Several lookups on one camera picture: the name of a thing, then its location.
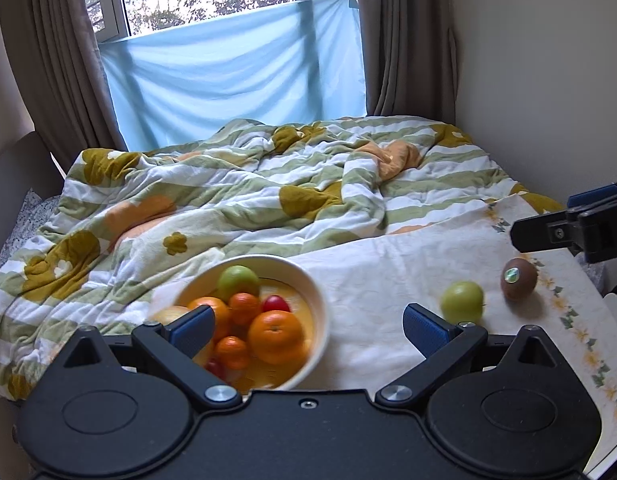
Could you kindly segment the green apple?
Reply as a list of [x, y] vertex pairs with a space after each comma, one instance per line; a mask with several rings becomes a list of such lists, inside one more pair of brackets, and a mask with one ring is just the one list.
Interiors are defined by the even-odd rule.
[[448, 323], [479, 323], [484, 312], [483, 289], [471, 281], [453, 283], [443, 292], [439, 308]]
[[235, 294], [246, 292], [253, 296], [260, 296], [261, 282], [258, 276], [247, 266], [228, 266], [220, 274], [217, 281], [217, 296], [228, 301]]

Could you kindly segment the small orange mandarin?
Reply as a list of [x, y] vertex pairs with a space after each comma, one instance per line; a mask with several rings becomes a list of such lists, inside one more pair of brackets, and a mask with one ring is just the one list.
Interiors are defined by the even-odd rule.
[[214, 356], [227, 370], [244, 370], [250, 364], [248, 344], [237, 336], [227, 336], [215, 344]]

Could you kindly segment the brown kiwi with sticker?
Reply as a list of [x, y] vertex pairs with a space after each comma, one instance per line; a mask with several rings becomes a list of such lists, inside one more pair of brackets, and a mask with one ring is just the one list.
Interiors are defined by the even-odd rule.
[[500, 275], [503, 296], [510, 301], [522, 301], [534, 291], [538, 271], [533, 263], [523, 258], [509, 260]]

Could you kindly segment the red cherry tomato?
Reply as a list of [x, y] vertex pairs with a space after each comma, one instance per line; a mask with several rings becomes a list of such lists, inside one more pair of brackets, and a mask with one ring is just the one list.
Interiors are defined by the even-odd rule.
[[290, 312], [291, 308], [284, 299], [279, 295], [270, 295], [266, 297], [261, 303], [261, 311], [262, 312], [270, 312], [270, 311], [284, 311]]
[[226, 379], [226, 372], [225, 372], [225, 369], [223, 367], [223, 364], [220, 363], [220, 361], [218, 361], [217, 359], [210, 359], [204, 365], [204, 368], [205, 368], [205, 370], [210, 372], [215, 377], [220, 378], [220, 380], [225, 380]]

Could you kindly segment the white floral tablecloth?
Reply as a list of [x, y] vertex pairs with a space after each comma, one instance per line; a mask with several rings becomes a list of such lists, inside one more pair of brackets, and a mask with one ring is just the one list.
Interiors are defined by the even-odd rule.
[[509, 196], [417, 231], [294, 257], [332, 318], [329, 346], [303, 387], [376, 392], [420, 362], [401, 327], [412, 302], [492, 334], [535, 324], [599, 408], [602, 438], [590, 461], [599, 463], [617, 445], [617, 324], [567, 250], [521, 255], [512, 247], [513, 222], [532, 212]]

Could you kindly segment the small mandarin in bowl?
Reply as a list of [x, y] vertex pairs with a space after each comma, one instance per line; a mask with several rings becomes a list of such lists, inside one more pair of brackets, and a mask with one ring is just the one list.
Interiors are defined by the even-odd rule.
[[260, 298], [248, 292], [237, 292], [229, 298], [228, 308], [231, 321], [246, 326], [261, 313]]

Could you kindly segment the green apple in bowl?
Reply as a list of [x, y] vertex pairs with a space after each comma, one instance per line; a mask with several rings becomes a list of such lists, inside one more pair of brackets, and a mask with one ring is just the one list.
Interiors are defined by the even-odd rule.
[[247, 266], [228, 266], [220, 274], [217, 281], [217, 296], [228, 301], [235, 294], [246, 292], [253, 296], [260, 296], [261, 282], [258, 276]]

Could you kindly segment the large orange in bowl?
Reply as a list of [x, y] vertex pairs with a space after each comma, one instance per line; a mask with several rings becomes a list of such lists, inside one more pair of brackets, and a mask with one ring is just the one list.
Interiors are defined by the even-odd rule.
[[286, 365], [305, 353], [305, 330], [291, 312], [271, 310], [258, 315], [248, 330], [254, 356], [270, 365]]

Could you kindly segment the cream duck pattern bowl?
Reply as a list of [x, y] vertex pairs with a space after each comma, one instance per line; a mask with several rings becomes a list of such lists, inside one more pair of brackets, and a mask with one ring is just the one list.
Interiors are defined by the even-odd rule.
[[173, 306], [192, 310], [207, 304], [218, 315], [213, 336], [215, 344], [227, 336], [237, 336], [248, 343], [248, 330], [251, 325], [239, 326], [231, 321], [228, 301], [217, 296], [217, 281], [228, 266], [247, 266], [260, 279], [260, 305], [270, 295], [279, 295], [287, 300], [291, 313], [302, 323], [305, 330], [305, 353], [302, 358], [286, 365], [270, 365], [254, 356], [252, 350], [250, 364], [244, 370], [227, 370], [226, 380], [241, 393], [253, 389], [289, 390], [303, 382], [314, 370], [327, 347], [330, 330], [330, 313], [322, 299], [319, 287], [296, 264], [273, 256], [245, 256], [231, 258], [212, 266], [201, 275], [182, 284], [179, 291], [171, 294]]

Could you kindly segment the green striped floral blanket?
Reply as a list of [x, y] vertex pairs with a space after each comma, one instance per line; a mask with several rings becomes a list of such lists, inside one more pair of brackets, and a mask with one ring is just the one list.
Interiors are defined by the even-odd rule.
[[510, 195], [559, 209], [458, 127], [415, 116], [238, 119], [152, 152], [88, 148], [0, 267], [0, 396], [26, 398], [77, 327], [127, 334], [159, 286], [224, 259], [401, 233]]

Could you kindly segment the grey patterned pillow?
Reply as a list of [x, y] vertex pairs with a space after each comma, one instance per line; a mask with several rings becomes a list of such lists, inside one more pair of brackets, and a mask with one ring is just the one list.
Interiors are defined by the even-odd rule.
[[58, 206], [59, 200], [59, 195], [43, 200], [33, 190], [26, 192], [16, 222], [14, 222], [14, 227], [7, 236], [5, 243], [2, 244], [0, 268], [51, 218]]

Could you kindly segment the brown curtain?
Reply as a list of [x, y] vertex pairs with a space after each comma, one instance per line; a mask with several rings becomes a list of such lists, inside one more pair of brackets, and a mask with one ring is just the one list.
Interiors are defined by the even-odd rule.
[[88, 148], [125, 150], [85, 0], [0, 0], [0, 28], [35, 131], [64, 170]]
[[367, 113], [456, 120], [450, 0], [358, 0]]

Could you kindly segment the grey bed headboard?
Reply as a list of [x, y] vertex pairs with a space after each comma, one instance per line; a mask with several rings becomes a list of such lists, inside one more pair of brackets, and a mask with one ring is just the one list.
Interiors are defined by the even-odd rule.
[[37, 132], [0, 154], [0, 250], [10, 235], [24, 197], [33, 190], [43, 200], [61, 193], [63, 177]]

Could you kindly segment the light blue window cloth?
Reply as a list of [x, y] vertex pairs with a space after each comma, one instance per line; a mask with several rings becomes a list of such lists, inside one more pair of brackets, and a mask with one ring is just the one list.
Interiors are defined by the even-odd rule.
[[232, 119], [267, 125], [363, 116], [356, 0], [301, 0], [102, 44], [132, 151], [207, 139]]

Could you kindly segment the brown left curtain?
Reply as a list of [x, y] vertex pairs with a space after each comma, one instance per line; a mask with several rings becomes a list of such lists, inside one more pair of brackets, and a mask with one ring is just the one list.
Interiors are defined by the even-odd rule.
[[88, 148], [125, 150], [85, 0], [0, 0], [0, 28], [35, 131], [64, 170]]

